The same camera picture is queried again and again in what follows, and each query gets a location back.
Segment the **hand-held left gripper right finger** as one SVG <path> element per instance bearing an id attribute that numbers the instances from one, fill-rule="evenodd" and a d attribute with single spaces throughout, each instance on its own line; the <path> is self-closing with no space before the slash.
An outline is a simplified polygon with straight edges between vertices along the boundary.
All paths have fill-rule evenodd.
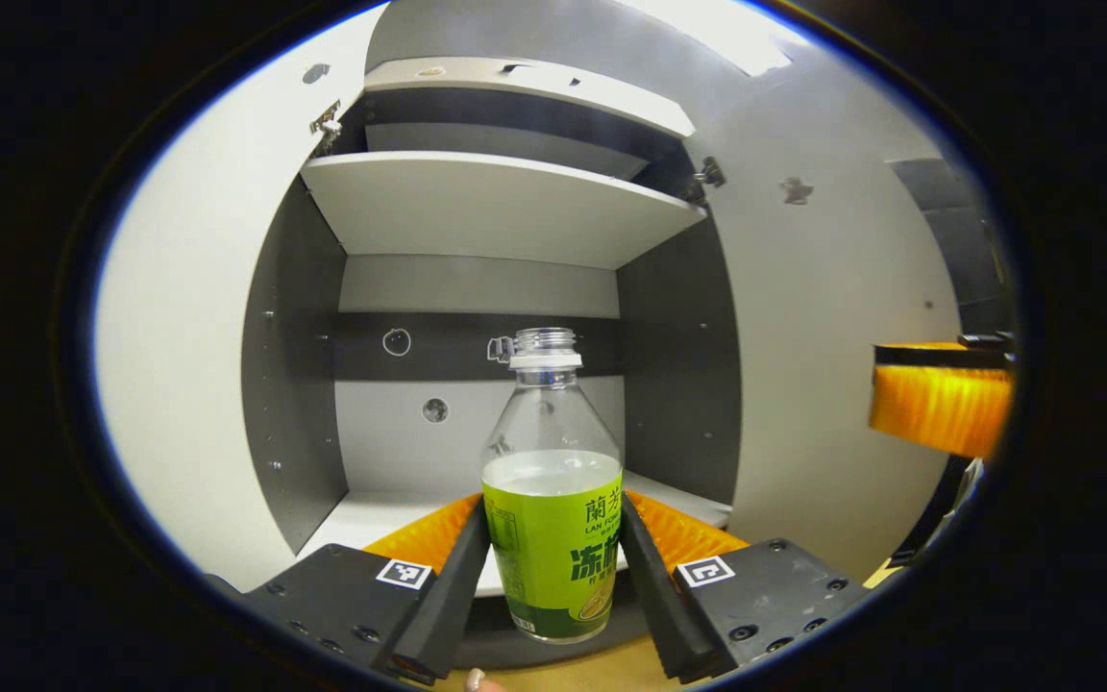
<path id="1" fill-rule="evenodd" d="M 620 547 L 664 674 L 693 683 L 774 664 L 871 588 L 787 538 L 746 543 L 627 490 Z"/>

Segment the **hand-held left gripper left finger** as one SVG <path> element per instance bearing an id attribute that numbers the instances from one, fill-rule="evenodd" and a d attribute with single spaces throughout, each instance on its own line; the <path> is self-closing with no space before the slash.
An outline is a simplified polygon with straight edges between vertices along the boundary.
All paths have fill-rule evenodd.
<path id="1" fill-rule="evenodd" d="M 449 676 L 489 551 L 480 494 L 364 549 L 329 543 L 251 590 L 208 582 L 286 648 L 363 676 Z"/>

